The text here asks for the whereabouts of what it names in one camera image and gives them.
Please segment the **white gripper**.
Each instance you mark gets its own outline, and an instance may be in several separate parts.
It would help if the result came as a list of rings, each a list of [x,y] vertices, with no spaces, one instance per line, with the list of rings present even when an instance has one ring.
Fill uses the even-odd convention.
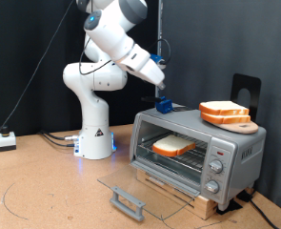
[[[136,76],[158,86],[159,90],[166,88],[166,85],[163,83],[164,73],[151,59],[136,73]]]

